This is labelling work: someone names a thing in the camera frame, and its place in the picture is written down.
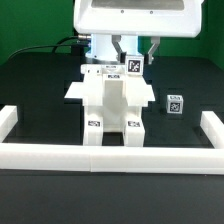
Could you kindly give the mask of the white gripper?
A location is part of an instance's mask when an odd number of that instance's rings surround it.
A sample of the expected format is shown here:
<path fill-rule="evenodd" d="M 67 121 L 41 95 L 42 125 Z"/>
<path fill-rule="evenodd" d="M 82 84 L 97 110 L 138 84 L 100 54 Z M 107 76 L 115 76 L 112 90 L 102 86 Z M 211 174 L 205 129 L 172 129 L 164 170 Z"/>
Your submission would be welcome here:
<path fill-rule="evenodd" d="M 75 0 L 74 27 L 79 33 L 108 34 L 124 63 L 120 35 L 149 36 L 148 63 L 159 37 L 196 37 L 201 31 L 204 0 Z"/>

